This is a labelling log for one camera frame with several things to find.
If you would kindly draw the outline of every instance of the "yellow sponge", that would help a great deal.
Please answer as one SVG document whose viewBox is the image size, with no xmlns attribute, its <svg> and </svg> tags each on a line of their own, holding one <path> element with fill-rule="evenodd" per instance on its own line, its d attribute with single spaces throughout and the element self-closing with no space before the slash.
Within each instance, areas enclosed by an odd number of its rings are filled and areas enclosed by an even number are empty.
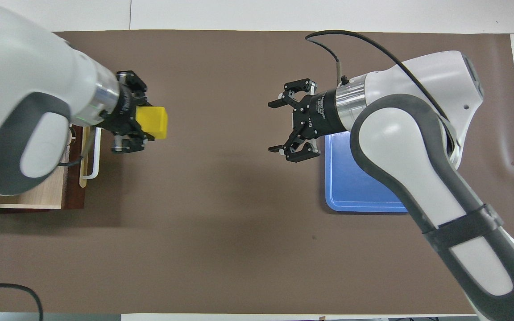
<svg viewBox="0 0 514 321">
<path fill-rule="evenodd" d="M 154 136 L 157 140 L 166 138 L 168 130 L 168 114 L 164 107 L 136 107 L 136 121 L 142 130 Z"/>
</svg>

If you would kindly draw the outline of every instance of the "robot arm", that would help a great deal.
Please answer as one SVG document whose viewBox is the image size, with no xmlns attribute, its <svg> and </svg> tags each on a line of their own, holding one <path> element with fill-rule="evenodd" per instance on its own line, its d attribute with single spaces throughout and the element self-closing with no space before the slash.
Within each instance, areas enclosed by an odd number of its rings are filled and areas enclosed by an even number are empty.
<svg viewBox="0 0 514 321">
<path fill-rule="evenodd" d="M 0 195 L 27 191 L 52 173 L 70 123 L 110 130 L 114 152 L 144 149 L 153 136 L 141 130 L 136 111 L 150 106 L 146 90 L 132 71 L 115 77 L 57 35 L 0 7 Z"/>
<path fill-rule="evenodd" d="M 492 321 L 514 320 L 514 240 L 456 170 L 467 128 L 483 101 L 477 74 L 457 51 L 404 64 L 447 119 L 398 66 L 343 79 L 338 88 L 297 102 L 294 93 L 316 87 L 304 79 L 287 83 L 269 103 L 291 105 L 294 124 L 288 141 L 269 150 L 298 162 L 320 154 L 306 140 L 349 130 L 357 164 L 398 196 L 477 313 Z"/>
</svg>

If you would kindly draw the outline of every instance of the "black strap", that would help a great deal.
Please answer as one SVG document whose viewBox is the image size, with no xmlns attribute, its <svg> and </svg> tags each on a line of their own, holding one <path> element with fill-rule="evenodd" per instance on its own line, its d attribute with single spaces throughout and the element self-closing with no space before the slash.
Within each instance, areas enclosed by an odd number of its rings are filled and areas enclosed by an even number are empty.
<svg viewBox="0 0 514 321">
<path fill-rule="evenodd" d="M 437 230 L 425 233 L 424 237 L 436 252 L 440 252 L 483 236 L 501 225 L 503 221 L 499 215 L 491 205 L 485 204 L 467 215 L 441 224 Z"/>
</svg>

